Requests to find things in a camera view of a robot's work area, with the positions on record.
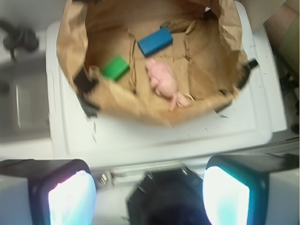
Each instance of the paper bag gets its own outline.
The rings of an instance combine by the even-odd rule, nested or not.
[[[173,44],[150,58],[166,62],[179,92],[192,97],[190,106],[173,112],[169,99],[151,89],[137,46],[161,26]],[[249,75],[241,35],[234,0],[68,0],[57,55],[76,94],[99,113],[174,126],[220,110],[237,96]],[[115,82],[100,71],[117,55],[130,69]]]

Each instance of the pink toy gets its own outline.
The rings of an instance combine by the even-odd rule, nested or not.
[[[172,112],[176,103],[179,106],[188,106],[190,102],[186,97],[177,91],[177,83],[171,68],[162,62],[154,59],[146,61],[146,68],[150,77],[151,87],[157,95],[171,99],[169,110]]]

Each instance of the bin lid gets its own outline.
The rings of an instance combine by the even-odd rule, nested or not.
[[[256,58],[245,10],[243,48]],[[82,158],[90,167],[114,167],[212,155],[264,144],[272,137],[259,67],[232,105],[174,128],[154,127],[101,113],[88,118],[56,57],[59,23],[47,30],[47,74],[52,145],[56,157]]]

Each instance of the light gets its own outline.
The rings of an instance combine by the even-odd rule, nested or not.
[[[246,225],[249,187],[219,168],[209,167],[203,178],[203,201],[213,225]]]
[[[51,225],[91,224],[96,199],[92,176],[79,171],[48,194]]]

